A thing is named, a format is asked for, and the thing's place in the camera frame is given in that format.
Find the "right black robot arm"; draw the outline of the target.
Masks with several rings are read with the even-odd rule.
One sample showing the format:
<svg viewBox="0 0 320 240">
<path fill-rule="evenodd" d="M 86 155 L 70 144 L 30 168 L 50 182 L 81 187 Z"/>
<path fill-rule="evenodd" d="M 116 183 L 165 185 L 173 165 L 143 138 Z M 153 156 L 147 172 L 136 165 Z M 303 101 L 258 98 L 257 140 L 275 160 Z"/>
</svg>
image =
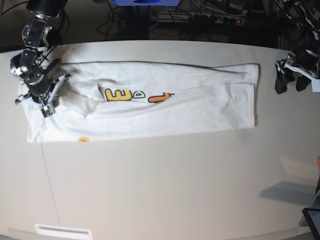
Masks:
<svg viewBox="0 0 320 240">
<path fill-rule="evenodd" d="M 49 72 L 60 63 L 55 59 L 47 68 L 42 64 L 49 54 L 62 42 L 61 35 L 64 21 L 68 19 L 66 0 L 28 0 L 26 9 L 33 14 L 33 19 L 22 30 L 24 49 L 10 60 L 12 74 L 28 92 L 20 96 L 16 103 L 25 100 L 45 108 L 51 105 L 59 88 L 59 81 L 48 77 Z"/>
</svg>

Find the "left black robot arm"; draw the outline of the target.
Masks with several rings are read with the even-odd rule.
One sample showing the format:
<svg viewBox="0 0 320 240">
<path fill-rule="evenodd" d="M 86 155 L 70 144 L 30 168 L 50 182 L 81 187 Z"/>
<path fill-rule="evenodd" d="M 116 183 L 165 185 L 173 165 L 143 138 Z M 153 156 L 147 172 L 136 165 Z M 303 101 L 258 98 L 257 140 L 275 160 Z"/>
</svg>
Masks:
<svg viewBox="0 0 320 240">
<path fill-rule="evenodd" d="M 320 2 L 318 0 L 280 0 L 274 2 L 299 29 L 302 45 L 284 59 L 275 62 L 275 91 L 283 94 L 295 82 L 301 92 L 311 85 L 313 92 L 320 86 Z"/>
</svg>

